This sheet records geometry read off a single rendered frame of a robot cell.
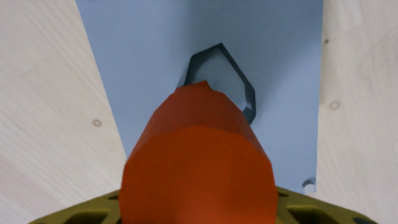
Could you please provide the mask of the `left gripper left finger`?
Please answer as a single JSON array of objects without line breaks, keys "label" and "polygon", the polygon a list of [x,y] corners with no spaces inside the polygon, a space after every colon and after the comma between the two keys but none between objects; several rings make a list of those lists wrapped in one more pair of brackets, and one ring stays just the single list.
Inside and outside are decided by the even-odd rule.
[{"label": "left gripper left finger", "polygon": [[42,216],[27,224],[122,224],[119,190]]}]

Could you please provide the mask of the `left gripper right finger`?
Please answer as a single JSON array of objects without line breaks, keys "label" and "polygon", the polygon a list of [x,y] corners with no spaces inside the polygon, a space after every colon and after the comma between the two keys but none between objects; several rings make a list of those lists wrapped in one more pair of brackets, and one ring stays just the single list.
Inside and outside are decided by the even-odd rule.
[{"label": "left gripper right finger", "polygon": [[361,218],[376,224],[370,217],[317,198],[277,186],[278,204],[275,224],[357,224]]}]

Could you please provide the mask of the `light blue flat plate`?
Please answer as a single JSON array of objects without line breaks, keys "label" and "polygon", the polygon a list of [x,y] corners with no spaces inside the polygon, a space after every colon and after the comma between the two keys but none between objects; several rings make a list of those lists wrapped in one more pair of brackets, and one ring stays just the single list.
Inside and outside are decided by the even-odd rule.
[{"label": "light blue flat plate", "polygon": [[75,1],[127,159],[176,88],[207,80],[242,111],[276,186],[316,192],[324,0]]}]

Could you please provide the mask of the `orange-red peg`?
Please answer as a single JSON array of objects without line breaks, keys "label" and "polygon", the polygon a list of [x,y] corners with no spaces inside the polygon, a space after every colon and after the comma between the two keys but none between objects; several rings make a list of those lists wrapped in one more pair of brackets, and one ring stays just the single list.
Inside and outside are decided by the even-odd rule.
[{"label": "orange-red peg", "polygon": [[126,160],[122,224],[275,224],[272,162],[242,111],[207,80],[175,89]]}]

